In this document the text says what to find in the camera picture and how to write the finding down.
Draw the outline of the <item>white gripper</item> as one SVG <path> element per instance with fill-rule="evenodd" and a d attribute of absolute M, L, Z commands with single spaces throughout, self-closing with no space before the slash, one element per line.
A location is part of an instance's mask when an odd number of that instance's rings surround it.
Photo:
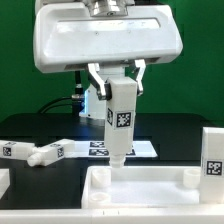
<path fill-rule="evenodd" d="M 88 65 L 88 79 L 99 100 L 111 99 L 111 86 L 100 77 L 99 65 L 132 64 L 141 96 L 146 63 L 169 63 L 182 49 L 167 5 L 129 6 L 125 16 L 94 17 L 83 3 L 72 2 L 48 4 L 36 14 L 35 66 L 43 73 L 54 73 Z"/>

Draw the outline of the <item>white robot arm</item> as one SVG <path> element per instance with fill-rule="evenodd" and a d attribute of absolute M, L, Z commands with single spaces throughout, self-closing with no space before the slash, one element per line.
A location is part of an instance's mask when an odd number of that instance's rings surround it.
<path fill-rule="evenodd" d="M 43 73 L 86 70 L 91 84 L 81 117 L 105 118 L 110 76 L 132 66 L 140 81 L 148 64 L 170 63 L 183 49 L 168 5 L 135 0 L 36 0 L 33 54 Z"/>

